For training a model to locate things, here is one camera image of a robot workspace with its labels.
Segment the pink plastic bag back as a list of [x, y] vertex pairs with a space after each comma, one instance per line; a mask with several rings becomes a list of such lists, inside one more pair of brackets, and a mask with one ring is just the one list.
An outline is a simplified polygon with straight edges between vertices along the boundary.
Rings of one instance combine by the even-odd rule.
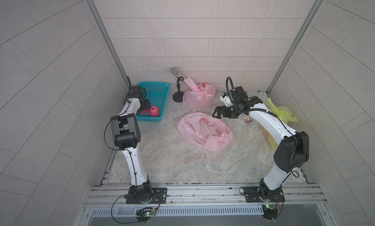
[[183, 103], [195, 110], [198, 107], [208, 106], [216, 94], [216, 87], [208, 83], [196, 84], [190, 77], [184, 80], [189, 90], [183, 94]]

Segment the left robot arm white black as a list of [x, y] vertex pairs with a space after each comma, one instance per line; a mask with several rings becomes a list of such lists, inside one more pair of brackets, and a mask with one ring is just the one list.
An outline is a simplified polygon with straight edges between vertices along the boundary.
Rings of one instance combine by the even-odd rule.
[[125, 195], [127, 204], [147, 204], [153, 198], [153, 190], [148, 175], [139, 155], [138, 145], [141, 142], [141, 131], [136, 116], [151, 108], [146, 98], [146, 90], [139, 85], [132, 85], [127, 77], [129, 91], [124, 100], [121, 112], [110, 118], [114, 151], [123, 153], [130, 171], [131, 186]]

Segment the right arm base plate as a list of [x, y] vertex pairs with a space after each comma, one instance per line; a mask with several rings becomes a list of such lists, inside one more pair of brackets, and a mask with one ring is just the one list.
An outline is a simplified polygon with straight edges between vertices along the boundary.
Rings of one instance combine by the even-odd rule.
[[240, 187], [239, 193], [247, 203], [283, 203], [285, 197], [282, 188], [269, 190], [267, 187]]

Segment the pink plastic bag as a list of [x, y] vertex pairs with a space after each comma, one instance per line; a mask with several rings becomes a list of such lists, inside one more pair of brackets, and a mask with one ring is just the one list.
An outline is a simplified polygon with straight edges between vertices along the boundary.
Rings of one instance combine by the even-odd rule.
[[190, 77], [184, 80], [189, 90], [183, 94], [183, 103], [195, 110], [198, 107], [208, 106], [216, 94], [216, 87], [208, 83], [196, 84]]
[[233, 132], [221, 119], [193, 110], [177, 124], [181, 137], [208, 151], [221, 151], [233, 139]]

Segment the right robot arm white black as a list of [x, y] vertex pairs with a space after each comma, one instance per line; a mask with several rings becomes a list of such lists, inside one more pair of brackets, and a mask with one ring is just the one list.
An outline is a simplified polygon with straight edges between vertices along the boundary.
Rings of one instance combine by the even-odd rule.
[[224, 105], [216, 107], [212, 116], [239, 118], [246, 114], [265, 128], [277, 144], [274, 166], [260, 180], [258, 190], [244, 190], [242, 193], [257, 196], [263, 202], [283, 202], [283, 183], [309, 160], [309, 136], [289, 127], [257, 96], [249, 97], [243, 87], [234, 87], [231, 77], [226, 78], [226, 90], [220, 98]]

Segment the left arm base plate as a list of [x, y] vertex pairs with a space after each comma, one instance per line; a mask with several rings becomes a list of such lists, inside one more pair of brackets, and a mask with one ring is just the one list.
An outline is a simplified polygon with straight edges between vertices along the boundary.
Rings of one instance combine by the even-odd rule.
[[165, 204], [167, 188], [144, 188], [144, 186], [132, 186], [124, 197], [126, 204]]

